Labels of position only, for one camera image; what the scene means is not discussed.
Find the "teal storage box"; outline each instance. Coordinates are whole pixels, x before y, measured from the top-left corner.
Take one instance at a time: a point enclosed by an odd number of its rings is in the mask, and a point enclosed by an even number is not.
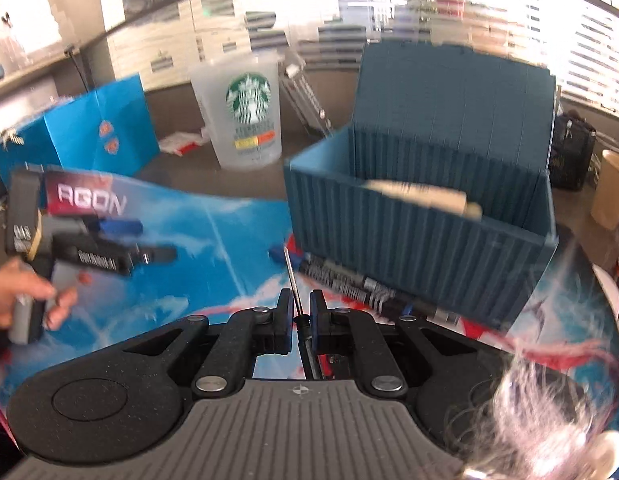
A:
[[[0,176],[25,163],[131,176],[158,155],[139,76],[112,82],[14,126],[0,142]]]
[[[286,163],[296,243],[507,329],[558,243],[547,172],[555,92],[548,70],[465,47],[368,45],[350,126]],[[483,218],[389,198],[369,179],[463,190]]]

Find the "cable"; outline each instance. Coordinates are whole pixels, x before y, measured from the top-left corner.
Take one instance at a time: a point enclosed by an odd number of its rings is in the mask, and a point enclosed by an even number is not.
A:
[[[72,44],[69,45],[65,49],[65,55],[69,56],[69,59],[71,59],[71,61],[74,63],[74,66],[76,67],[76,71],[78,72],[78,76],[80,77],[80,80],[83,82],[84,91],[89,92],[87,81],[85,80],[83,72],[80,70],[80,67],[78,66],[78,62],[76,61],[76,58],[74,56],[74,46]]]

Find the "gray ribbed plate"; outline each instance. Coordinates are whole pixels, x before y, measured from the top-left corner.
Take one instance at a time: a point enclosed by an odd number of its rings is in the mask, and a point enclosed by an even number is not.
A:
[[[196,402],[170,439],[135,458],[83,468],[28,458],[7,480],[451,480],[460,469],[403,404],[353,381],[249,380]]]

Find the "screwdriver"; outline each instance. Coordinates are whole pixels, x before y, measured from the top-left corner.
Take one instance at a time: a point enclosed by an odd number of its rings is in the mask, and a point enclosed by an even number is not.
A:
[[[298,351],[300,352],[300,360],[305,370],[305,379],[321,381],[324,377],[320,368],[320,362],[318,362],[318,357],[312,345],[311,318],[309,314],[303,312],[298,285],[296,285],[296,278],[294,277],[294,269],[291,267],[291,260],[289,259],[289,251],[286,247],[283,251],[285,253],[285,263],[287,264],[291,292],[294,296],[294,304],[296,304],[297,316],[294,318],[294,323],[296,323],[296,330],[298,331]]]

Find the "human hand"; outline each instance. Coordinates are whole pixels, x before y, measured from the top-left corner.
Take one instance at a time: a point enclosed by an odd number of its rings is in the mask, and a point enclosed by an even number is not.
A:
[[[0,330],[12,325],[14,303],[22,294],[35,300],[56,298],[56,304],[45,318],[45,326],[49,330],[58,330],[78,301],[78,290],[74,286],[58,293],[48,280],[23,269],[21,261],[13,258],[0,267]]]

